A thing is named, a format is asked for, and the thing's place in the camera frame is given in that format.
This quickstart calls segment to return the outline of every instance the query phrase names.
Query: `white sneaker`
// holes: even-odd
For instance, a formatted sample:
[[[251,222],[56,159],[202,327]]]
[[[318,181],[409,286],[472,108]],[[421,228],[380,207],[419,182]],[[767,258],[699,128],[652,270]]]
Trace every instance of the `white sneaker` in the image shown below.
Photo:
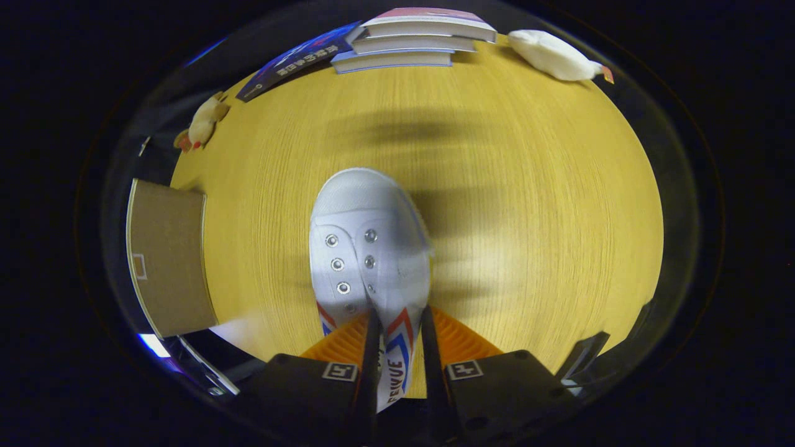
[[[428,303],[432,249],[409,195],[366,168],[334,174],[317,196],[309,230],[309,265],[327,335],[375,308],[384,329],[378,411],[410,384],[420,315]]]

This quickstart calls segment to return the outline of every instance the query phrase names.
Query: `yellow wood surface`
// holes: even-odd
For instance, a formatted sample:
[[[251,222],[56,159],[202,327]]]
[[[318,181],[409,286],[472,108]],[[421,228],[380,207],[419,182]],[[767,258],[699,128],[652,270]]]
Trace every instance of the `yellow wood surface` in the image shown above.
[[[403,185],[425,219],[432,305],[552,372],[578,340],[603,330],[609,349],[626,337],[663,244],[640,141],[591,81],[536,71],[505,36],[476,48],[451,68],[315,70],[249,103],[234,97],[248,78],[229,90],[228,115],[172,180],[207,194],[217,334],[264,360],[322,338],[312,205],[333,173],[366,166]],[[421,361],[408,396],[425,396]]]

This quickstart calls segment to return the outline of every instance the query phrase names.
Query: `plush toy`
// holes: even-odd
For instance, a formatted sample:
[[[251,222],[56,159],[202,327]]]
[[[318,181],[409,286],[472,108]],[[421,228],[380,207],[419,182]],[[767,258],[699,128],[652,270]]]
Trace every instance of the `plush toy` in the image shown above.
[[[613,73],[565,41],[545,31],[520,29],[508,34],[511,48],[530,65],[559,80],[590,80],[598,74],[613,83]]]
[[[199,149],[206,145],[215,130],[215,123],[222,120],[229,111],[229,105],[223,103],[226,98],[223,92],[219,91],[204,101],[193,115],[191,126],[176,136],[174,147],[182,149],[182,152],[188,152],[190,149]]]

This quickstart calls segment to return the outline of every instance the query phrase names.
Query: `book cover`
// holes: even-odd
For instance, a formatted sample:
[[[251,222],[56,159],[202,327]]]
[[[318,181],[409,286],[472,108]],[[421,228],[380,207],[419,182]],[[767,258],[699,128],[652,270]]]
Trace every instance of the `book cover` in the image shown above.
[[[300,70],[329,59],[337,53],[351,51],[351,41],[363,31],[359,28],[360,23],[361,21],[357,21],[333,29],[284,52],[260,68],[235,97],[247,103],[275,83]]]
[[[493,29],[482,18],[466,11],[446,10],[443,8],[395,8],[364,23],[363,26],[380,25],[400,21],[436,21],[456,23]]]
[[[386,51],[356,54],[353,51],[342,52],[332,59],[337,73],[357,72],[371,68],[433,66],[449,67],[452,65],[450,55],[455,51],[447,49],[393,49]]]
[[[365,31],[351,42],[356,54],[387,51],[393,49],[447,49],[453,51],[474,52],[472,39],[452,35],[409,34],[402,36],[372,37]]]

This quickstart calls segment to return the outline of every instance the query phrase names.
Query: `blue book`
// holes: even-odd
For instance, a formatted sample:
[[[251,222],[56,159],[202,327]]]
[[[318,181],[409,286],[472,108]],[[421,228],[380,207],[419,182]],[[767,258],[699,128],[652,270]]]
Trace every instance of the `blue book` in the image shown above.
[[[360,23],[362,22],[357,21],[333,29],[281,54],[260,68],[257,74],[240,89],[236,98],[247,103],[269,87],[300,70],[336,56],[338,53],[351,51],[351,42],[364,31],[359,26]]]
[[[365,54],[348,51],[334,56],[332,65],[339,74],[386,67],[449,67],[454,52],[451,49],[393,49]]]

